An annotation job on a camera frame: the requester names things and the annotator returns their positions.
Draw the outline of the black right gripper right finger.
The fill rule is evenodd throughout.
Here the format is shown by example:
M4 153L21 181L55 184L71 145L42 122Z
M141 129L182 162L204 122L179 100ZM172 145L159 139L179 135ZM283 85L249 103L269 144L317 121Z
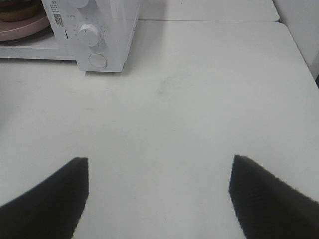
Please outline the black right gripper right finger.
M247 239L317 239L319 204L254 160L235 155L229 195Z

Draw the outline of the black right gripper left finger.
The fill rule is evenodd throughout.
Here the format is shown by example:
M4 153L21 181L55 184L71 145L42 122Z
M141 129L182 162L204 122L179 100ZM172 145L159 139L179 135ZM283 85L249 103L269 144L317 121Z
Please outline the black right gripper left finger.
M70 239L89 196L88 159L77 157L2 205L2 239Z

